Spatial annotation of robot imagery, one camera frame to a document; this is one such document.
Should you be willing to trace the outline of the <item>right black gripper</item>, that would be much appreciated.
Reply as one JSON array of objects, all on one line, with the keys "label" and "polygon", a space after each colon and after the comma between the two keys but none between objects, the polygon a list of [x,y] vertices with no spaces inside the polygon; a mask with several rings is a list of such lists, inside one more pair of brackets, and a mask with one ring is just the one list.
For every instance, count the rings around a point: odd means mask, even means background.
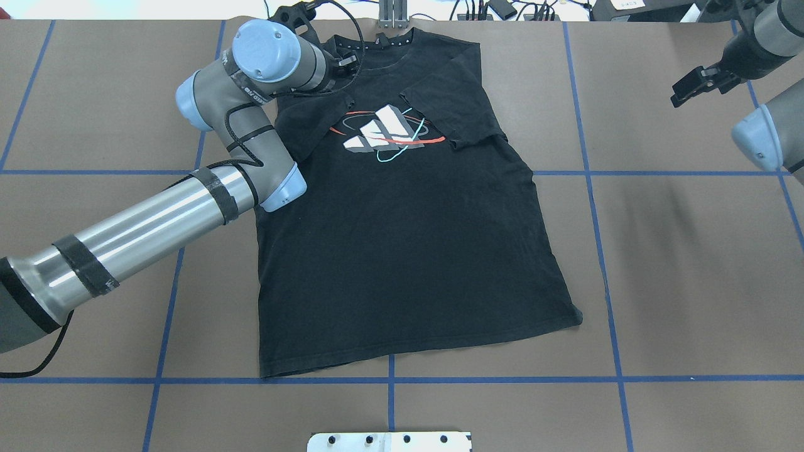
[{"label": "right black gripper", "polygon": [[750,39],[732,38],[717,63],[707,68],[703,66],[693,68],[672,86],[672,106],[681,107],[693,97],[712,90],[726,94],[735,86],[755,79],[761,72],[761,49]]}]

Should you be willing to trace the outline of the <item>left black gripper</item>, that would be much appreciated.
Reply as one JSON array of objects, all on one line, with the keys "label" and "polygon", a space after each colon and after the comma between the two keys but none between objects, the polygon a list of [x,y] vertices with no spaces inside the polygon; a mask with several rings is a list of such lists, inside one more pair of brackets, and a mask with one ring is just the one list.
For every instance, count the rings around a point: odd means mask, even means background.
[{"label": "left black gripper", "polygon": [[344,12],[356,31],[360,31],[356,18],[338,2],[296,2],[279,6],[275,11],[275,22],[296,33],[301,45],[309,46],[311,55],[302,56],[300,62],[313,61],[312,79],[354,79],[360,74],[360,51],[348,50],[340,55],[336,50],[329,50],[314,28],[318,8],[327,4]]}]

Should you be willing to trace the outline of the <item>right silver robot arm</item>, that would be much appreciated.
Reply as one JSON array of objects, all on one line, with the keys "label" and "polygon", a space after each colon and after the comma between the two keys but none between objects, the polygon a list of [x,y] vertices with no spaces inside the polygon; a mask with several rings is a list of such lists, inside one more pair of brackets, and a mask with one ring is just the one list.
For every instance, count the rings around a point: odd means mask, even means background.
[{"label": "right silver robot arm", "polygon": [[[682,106],[696,95],[758,80],[803,49],[802,1],[707,1],[706,13],[731,13],[741,30],[727,42],[718,62],[698,66],[673,86],[671,103]],[[733,126],[732,140],[762,171],[785,170],[802,182],[803,80],[756,107]]]}]

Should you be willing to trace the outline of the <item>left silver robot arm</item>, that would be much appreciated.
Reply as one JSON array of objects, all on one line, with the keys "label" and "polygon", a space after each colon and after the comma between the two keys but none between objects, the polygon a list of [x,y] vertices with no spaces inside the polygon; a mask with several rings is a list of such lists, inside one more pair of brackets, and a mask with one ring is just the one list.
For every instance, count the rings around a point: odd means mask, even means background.
[{"label": "left silver robot arm", "polygon": [[307,191],[264,106],[286,95],[331,95],[360,72],[355,55],[337,57],[320,43],[312,20],[321,5],[301,1],[247,21],[229,48],[178,86],[179,112],[199,131],[215,132],[229,159],[31,257],[3,258],[2,352],[63,333],[86,301],[252,208],[273,212]]}]

